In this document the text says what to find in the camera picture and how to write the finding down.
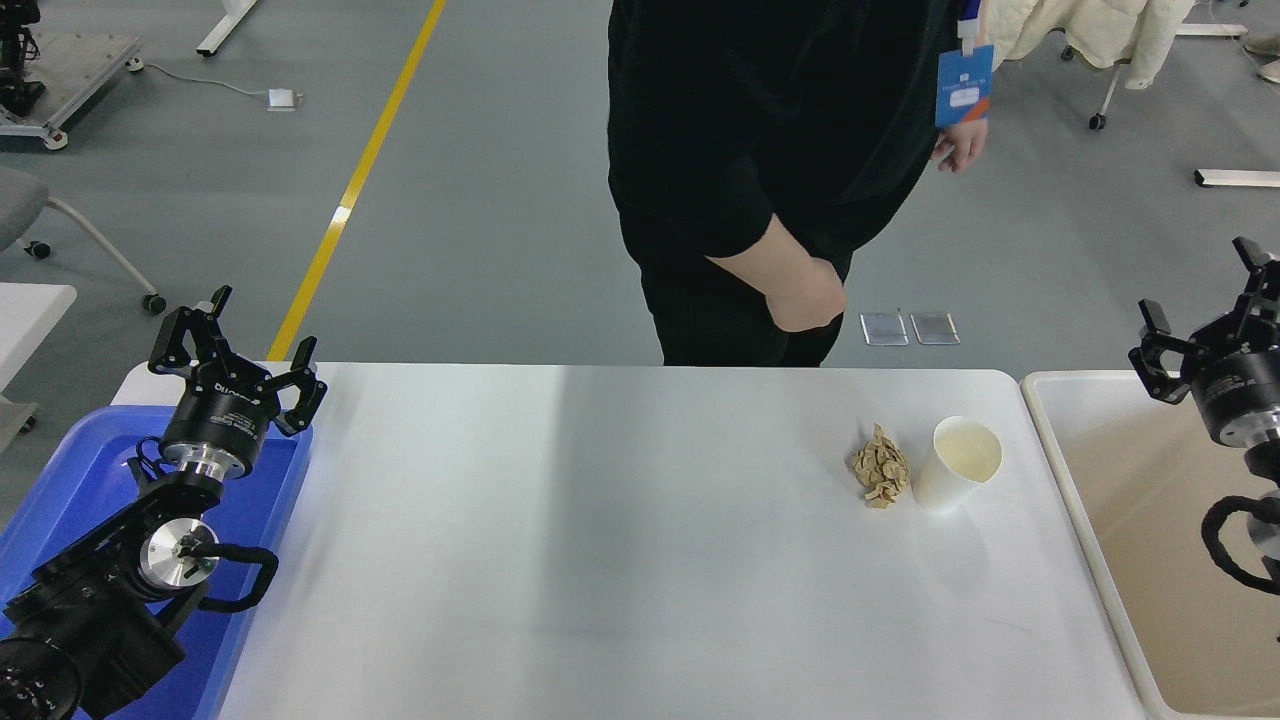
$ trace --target robotic arm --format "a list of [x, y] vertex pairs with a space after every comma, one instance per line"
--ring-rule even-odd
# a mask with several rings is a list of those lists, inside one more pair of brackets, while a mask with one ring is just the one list
[[19, 118], [31, 114], [45, 92], [45, 83], [26, 82], [27, 61], [40, 56], [27, 26], [38, 22], [36, 0], [0, 0], [0, 106]]
[[[5, 606], [15, 628], [0, 641], [0, 720], [67, 720], [77, 707], [100, 720], [183, 660], [174, 635], [193, 611], [241, 612], [266, 593], [275, 555], [220, 543], [201, 516], [220, 502], [223, 480], [252, 471], [269, 424], [285, 436], [306, 429], [326, 387], [311, 368], [314, 337], [274, 378], [236, 355], [218, 327], [229, 296], [223, 287], [210, 310], [179, 307], [164, 320], [147, 366], [184, 378], [186, 391], [164, 437], [150, 438], [161, 459], [146, 457], [142, 441], [128, 461], [137, 500], [37, 568]], [[300, 393], [288, 411], [276, 397], [285, 387]], [[205, 597], [219, 560], [259, 566], [246, 597]], [[161, 602], [156, 614], [147, 607]]]
[[[1249, 279], [1230, 313], [1190, 334], [1172, 336], [1160, 305], [1138, 304], [1146, 327], [1129, 361], [1147, 392], [1176, 405], [1190, 391], [1210, 437], [1219, 445], [1245, 448], [1249, 471], [1277, 484], [1261, 498], [1224, 497], [1204, 515], [1201, 537], [1213, 562], [1251, 588], [1280, 594], [1280, 259], [1262, 252], [1243, 237], [1233, 242]], [[1178, 375], [1165, 369], [1162, 356], [1183, 356]], [[1248, 530], [1262, 552], [1270, 578], [1240, 568], [1219, 534], [1226, 519], [1248, 512]]]

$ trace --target white tabletop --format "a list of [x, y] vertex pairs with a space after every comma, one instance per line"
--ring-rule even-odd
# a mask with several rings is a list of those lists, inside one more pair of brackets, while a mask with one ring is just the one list
[[65, 284], [0, 283], [0, 391], [76, 300]]
[[[1143, 717], [1007, 375], [319, 369], [224, 720]], [[873, 423], [919, 466], [952, 414], [1000, 436], [988, 486], [865, 507]]]

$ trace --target white paper cup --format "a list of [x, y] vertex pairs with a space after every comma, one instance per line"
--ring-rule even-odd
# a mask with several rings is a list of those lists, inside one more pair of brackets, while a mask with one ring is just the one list
[[982, 423], [951, 416], [933, 428], [933, 446], [911, 493], [931, 512], [955, 510], [1000, 470], [1000, 438]]

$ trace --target hand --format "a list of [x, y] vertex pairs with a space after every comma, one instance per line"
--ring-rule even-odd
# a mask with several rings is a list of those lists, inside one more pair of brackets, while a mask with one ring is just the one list
[[799, 282], [764, 296], [769, 315], [778, 329], [788, 333], [824, 328], [845, 311], [845, 284], [831, 263], [810, 258]]
[[931, 160], [942, 160], [942, 172], [963, 173], [982, 155], [987, 143], [987, 118], [969, 120], [945, 128], [938, 133], [938, 145], [933, 149]]

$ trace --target blue plastic tray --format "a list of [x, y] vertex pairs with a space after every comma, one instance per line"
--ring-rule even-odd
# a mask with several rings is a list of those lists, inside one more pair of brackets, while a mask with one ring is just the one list
[[[173, 407], [113, 406], [90, 413], [63, 438], [31, 493], [0, 536], [0, 605], [31, 583], [31, 571], [137, 497], [124, 461], [147, 436], [164, 434]], [[311, 433], [268, 434], [253, 473], [229, 480], [223, 502], [205, 514], [221, 542], [276, 550], [302, 487]], [[147, 443], [148, 451], [155, 446]], [[282, 564], [288, 559], [282, 557]], [[252, 585], [248, 566], [221, 562], [209, 597], [234, 600]], [[146, 696], [120, 710], [120, 720], [211, 720], [236, 669], [253, 611], [196, 611], [178, 630], [187, 652]], [[0, 638], [13, 623], [0, 616]], [[87, 717], [77, 711], [77, 719]]]

